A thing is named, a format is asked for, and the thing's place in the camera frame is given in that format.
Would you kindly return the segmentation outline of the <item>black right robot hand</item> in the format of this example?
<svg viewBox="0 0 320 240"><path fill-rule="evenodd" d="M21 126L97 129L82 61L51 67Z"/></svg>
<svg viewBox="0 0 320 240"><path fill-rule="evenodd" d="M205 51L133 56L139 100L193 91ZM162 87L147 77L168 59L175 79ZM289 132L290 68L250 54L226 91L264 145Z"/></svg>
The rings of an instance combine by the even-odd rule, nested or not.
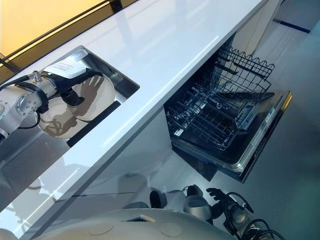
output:
<svg viewBox="0 0 320 240"><path fill-rule="evenodd" d="M215 204L217 207L224 208L225 205L232 202L232 199L219 188L207 188L206 192L217 201Z"/></svg>

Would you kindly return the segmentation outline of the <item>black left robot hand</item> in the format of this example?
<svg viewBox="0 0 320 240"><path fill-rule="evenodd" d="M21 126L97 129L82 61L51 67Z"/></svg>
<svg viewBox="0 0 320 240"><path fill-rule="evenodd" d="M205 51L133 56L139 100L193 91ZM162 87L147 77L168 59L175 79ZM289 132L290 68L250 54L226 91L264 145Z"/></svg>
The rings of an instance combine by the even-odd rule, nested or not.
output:
<svg viewBox="0 0 320 240"><path fill-rule="evenodd" d="M72 87L94 76L103 76L101 72L87 68L70 57L45 67L41 75L53 81L62 100L72 107L80 105L85 100L84 97L78 96Z"/></svg>

